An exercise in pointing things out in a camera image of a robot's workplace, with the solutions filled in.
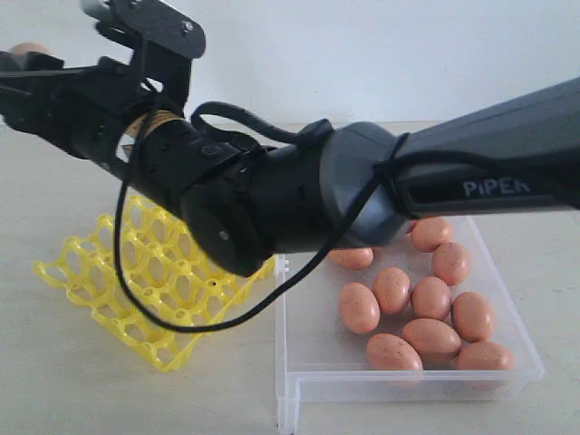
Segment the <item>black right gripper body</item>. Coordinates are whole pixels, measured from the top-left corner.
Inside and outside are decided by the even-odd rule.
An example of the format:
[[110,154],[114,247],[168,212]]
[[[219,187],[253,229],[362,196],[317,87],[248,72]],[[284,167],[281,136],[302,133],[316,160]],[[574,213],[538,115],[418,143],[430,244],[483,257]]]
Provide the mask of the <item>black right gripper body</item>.
[[189,91],[190,59],[168,50],[137,50],[127,64],[102,57],[67,68],[32,50],[1,54],[1,115],[83,160],[111,165],[129,126],[152,108],[180,116]]

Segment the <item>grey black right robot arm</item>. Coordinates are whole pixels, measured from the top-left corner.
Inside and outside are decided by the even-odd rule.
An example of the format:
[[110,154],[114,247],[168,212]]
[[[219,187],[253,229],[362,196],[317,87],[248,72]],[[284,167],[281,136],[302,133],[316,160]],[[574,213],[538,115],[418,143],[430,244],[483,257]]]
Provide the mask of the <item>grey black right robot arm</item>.
[[386,244],[411,218],[579,204],[578,80],[396,136],[326,120],[291,133],[218,102],[184,120],[190,71],[143,49],[77,68],[2,53],[1,113],[126,180],[239,276],[274,254]]

